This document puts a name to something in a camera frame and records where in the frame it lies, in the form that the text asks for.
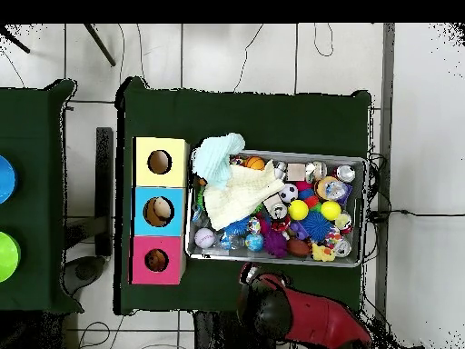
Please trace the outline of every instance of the white ball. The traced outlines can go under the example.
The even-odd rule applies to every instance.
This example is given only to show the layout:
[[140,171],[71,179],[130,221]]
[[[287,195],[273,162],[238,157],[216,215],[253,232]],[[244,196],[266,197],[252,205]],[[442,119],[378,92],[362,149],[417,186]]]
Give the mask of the white ball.
[[297,199],[297,187],[293,184],[285,184],[284,188],[280,191],[280,198],[286,204],[290,204],[294,199]]
[[203,227],[202,229],[197,230],[195,237],[193,238],[195,244],[202,249],[207,249],[213,245],[214,234],[210,229]]

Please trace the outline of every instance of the orange ball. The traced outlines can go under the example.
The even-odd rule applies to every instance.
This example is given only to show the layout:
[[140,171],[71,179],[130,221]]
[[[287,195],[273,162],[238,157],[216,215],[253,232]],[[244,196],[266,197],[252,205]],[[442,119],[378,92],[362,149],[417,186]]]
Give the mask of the orange ball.
[[259,156],[251,156],[245,161],[245,167],[249,167],[253,170],[263,170],[265,168],[265,162]]

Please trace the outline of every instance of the green tablecloth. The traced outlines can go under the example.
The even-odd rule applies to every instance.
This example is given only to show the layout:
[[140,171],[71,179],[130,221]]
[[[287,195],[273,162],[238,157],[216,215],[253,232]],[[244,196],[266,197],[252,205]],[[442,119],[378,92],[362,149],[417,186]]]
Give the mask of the green tablecloth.
[[64,101],[74,82],[45,90],[0,89],[0,155],[18,175],[0,204],[0,231],[21,247],[15,273],[0,283],[0,309],[75,312],[79,304],[60,286],[64,249],[62,130]]
[[[183,138],[195,145],[207,136],[235,132],[251,150],[366,157],[370,104],[366,91],[352,96],[215,94],[149,90],[138,77],[124,82],[116,98],[118,154],[124,164],[117,166],[117,196],[121,194],[123,201],[116,214],[123,214],[123,223],[122,250],[116,259],[115,310],[235,310],[242,267],[239,262],[193,259],[188,260],[180,285],[127,283],[133,136]],[[269,267],[292,277],[299,290],[359,307],[360,266]]]

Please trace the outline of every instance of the yellow ball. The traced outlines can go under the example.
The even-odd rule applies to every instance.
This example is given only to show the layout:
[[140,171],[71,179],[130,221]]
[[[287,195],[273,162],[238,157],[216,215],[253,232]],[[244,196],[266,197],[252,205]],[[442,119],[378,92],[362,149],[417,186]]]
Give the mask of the yellow ball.
[[287,211],[294,221],[301,221],[309,213],[309,206],[300,199],[294,199]]
[[322,204],[322,214],[328,221],[334,221],[341,215],[341,207],[337,202],[327,201]]

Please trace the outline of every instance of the light blue cloth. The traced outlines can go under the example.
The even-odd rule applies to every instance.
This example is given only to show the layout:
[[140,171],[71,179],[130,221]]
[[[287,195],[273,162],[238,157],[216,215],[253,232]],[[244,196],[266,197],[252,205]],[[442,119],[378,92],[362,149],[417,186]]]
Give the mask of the light blue cloth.
[[193,151],[193,172],[208,184],[223,189],[231,177],[229,155],[240,153],[244,147],[245,141],[240,134],[206,138]]

